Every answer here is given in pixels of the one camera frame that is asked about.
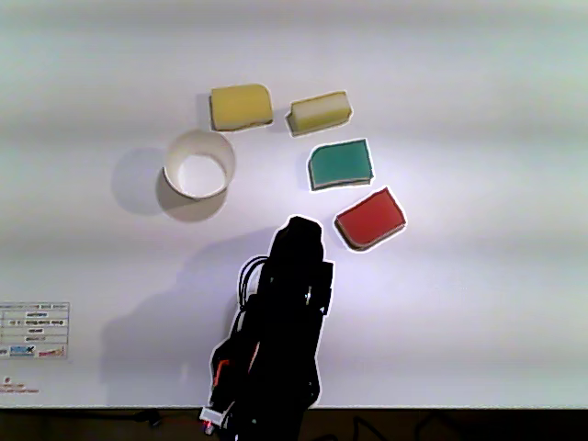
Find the sponge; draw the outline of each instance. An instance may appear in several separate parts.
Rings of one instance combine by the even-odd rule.
[[[366,251],[406,226],[400,205],[385,187],[346,209],[335,218],[335,226],[351,248]]]
[[[212,89],[214,130],[240,130],[269,124],[274,115],[268,90],[263,85],[233,85]]]
[[[352,110],[345,92],[295,101],[287,116],[292,135],[298,136],[346,123]]]
[[[355,140],[316,148],[309,160],[309,175],[312,190],[369,184],[374,172],[368,142]]]

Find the cream sponge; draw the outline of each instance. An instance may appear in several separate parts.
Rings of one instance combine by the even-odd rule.
[[[352,114],[346,92],[295,101],[287,116],[292,135],[302,135],[346,123]]]

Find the yellow sponge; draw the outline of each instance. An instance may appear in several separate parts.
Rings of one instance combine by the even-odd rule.
[[[212,89],[210,94],[214,130],[239,130],[274,119],[268,90],[262,85],[233,85]]]
[[[302,135],[344,124],[351,113],[347,94],[333,92],[292,103],[288,124],[294,136]]]

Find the green sponge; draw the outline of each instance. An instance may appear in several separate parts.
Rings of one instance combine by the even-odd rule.
[[[370,184],[374,173],[366,140],[317,147],[309,160],[311,189]]]

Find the white table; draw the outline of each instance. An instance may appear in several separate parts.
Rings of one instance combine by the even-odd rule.
[[[336,263],[321,406],[588,405],[588,5],[202,3],[2,2],[0,300],[71,311],[0,405],[204,405],[238,270],[295,213]],[[228,135],[216,215],[173,208],[165,147],[251,82],[276,122]],[[339,89],[351,122],[292,140],[289,103]],[[311,149],[363,137],[372,187],[311,194]],[[385,185],[408,227],[352,254],[333,216]]]

